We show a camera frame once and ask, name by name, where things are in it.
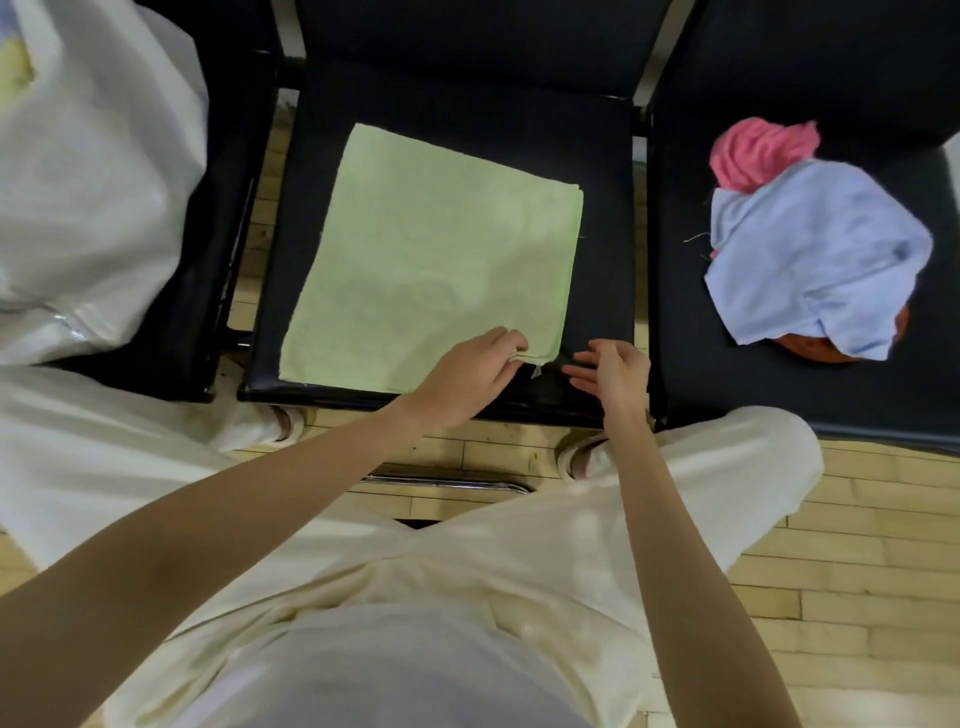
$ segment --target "person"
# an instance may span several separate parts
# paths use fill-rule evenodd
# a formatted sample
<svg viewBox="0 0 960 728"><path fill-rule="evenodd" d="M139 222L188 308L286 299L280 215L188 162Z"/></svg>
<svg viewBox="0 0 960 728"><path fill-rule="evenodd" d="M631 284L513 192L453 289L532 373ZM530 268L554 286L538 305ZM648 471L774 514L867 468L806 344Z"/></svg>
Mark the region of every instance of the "person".
<svg viewBox="0 0 960 728"><path fill-rule="evenodd" d="M649 361L597 340L564 371L604 435L558 487L422 530L335 502L476 415L525 345L489 331L415 392L242 464L183 434L215 439L196 409L0 372L0 522L42 569L0 598L0 724L77 726L106 700L110 728L623 728L665 691L681 728L799 726L723 573L822 472L793 415L654 435ZM222 419L237 447L243 417Z"/></svg>

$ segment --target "white plastic bag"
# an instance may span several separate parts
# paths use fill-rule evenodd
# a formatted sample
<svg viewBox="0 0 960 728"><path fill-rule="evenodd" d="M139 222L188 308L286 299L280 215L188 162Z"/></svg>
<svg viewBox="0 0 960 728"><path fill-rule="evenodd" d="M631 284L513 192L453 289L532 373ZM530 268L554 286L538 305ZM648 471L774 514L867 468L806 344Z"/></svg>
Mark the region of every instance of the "white plastic bag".
<svg viewBox="0 0 960 728"><path fill-rule="evenodd" d="M126 343L206 166L193 40L131 0L14 0L35 79L0 115L0 364Z"/></svg>

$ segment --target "black leather seat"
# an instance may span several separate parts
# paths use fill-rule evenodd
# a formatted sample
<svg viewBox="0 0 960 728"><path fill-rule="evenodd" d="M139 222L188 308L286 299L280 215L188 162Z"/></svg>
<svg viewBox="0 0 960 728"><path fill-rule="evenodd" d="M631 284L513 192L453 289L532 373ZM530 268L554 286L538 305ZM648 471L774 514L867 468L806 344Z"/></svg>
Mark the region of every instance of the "black leather seat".
<svg viewBox="0 0 960 728"><path fill-rule="evenodd" d="M206 174L190 198L176 273L132 341L63 360L104 384L203 401L216 375L239 254L283 61L270 0L142 0L194 39L209 93Z"/></svg>
<svg viewBox="0 0 960 728"><path fill-rule="evenodd" d="M960 6L709 0L691 15L651 105L651 390L661 427L750 404L822 435L960 450L960 224L942 144L960 132ZM819 122L821 158L856 164L935 237L904 339L885 362L817 364L738 347L704 274L714 139L764 116Z"/></svg>
<svg viewBox="0 0 960 728"><path fill-rule="evenodd" d="M496 0L398 12L385 0L302 0L307 60L244 396L359 409L392 398L278 377L356 122L579 184L582 239L561 360L592 337L631 338L630 96L667 4ZM521 372L483 416L596 425L601 413L548 366L537 378Z"/></svg>

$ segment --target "green towel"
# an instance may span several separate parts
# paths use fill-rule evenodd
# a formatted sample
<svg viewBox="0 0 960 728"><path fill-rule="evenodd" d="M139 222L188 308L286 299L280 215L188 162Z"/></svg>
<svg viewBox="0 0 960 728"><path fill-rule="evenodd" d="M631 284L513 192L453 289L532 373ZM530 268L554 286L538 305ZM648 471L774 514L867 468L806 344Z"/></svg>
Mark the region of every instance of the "green towel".
<svg viewBox="0 0 960 728"><path fill-rule="evenodd" d="M357 124L280 377L410 392L459 341L497 326L557 357L583 192Z"/></svg>

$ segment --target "pink cloth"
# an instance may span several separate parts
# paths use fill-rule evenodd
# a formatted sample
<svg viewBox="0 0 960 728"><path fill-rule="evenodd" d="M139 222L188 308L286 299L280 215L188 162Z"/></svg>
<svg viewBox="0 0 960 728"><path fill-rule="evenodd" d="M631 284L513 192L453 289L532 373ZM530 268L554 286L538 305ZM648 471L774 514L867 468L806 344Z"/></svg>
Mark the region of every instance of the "pink cloth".
<svg viewBox="0 0 960 728"><path fill-rule="evenodd" d="M723 189L751 194L787 167L813 157L819 146L815 121L782 127L754 116L720 134L710 168Z"/></svg>

